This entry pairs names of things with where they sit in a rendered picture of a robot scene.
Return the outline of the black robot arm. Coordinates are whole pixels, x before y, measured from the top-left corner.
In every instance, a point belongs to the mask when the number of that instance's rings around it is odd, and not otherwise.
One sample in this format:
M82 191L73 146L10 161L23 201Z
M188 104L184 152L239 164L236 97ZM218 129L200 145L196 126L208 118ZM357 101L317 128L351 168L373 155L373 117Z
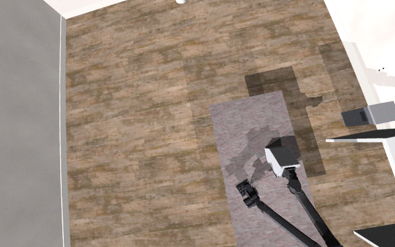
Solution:
M319 231L323 240L325 241L327 247L343 247L338 240L333 236L327 225L324 223L323 219L320 217L316 209L313 207L306 194L301 189L301 184L298 180L297 174L295 172L295 167L287 167L284 168L282 177L289 180L288 188L292 194L296 196L296 198L301 203L302 207L305 209L306 213L312 220L313 224ZM294 237L297 241L299 241L305 247L321 247L317 242L309 238L295 226L290 224L276 212L274 212L270 207L268 207L264 202L260 201L259 196L256 191L251 187L249 182L244 184L246 189L248 189L247 193L250 197L245 198L243 201L246 204L247 208L251 208L256 206L263 214L267 215L270 219L272 219L275 223L277 223L281 228L283 228L287 233L289 233L292 237ZM253 193L252 193L253 192ZM251 194L251 195L250 195Z

